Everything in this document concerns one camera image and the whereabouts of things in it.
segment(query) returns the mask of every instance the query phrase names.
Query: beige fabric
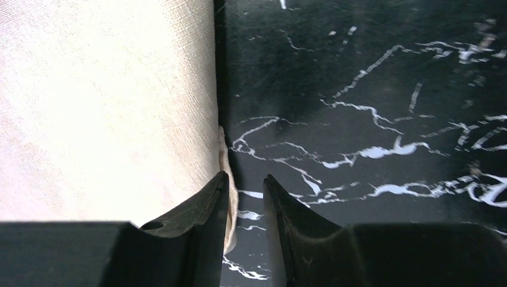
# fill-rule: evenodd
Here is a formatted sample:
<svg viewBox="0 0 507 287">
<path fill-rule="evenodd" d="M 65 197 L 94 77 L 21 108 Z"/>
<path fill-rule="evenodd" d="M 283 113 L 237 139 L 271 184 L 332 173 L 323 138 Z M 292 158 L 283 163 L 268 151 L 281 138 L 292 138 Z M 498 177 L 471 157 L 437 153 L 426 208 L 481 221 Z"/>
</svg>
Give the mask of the beige fabric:
<svg viewBox="0 0 507 287">
<path fill-rule="evenodd" d="M 0 220 L 141 225 L 197 192 L 214 45 L 211 0 L 0 0 Z"/>
</svg>

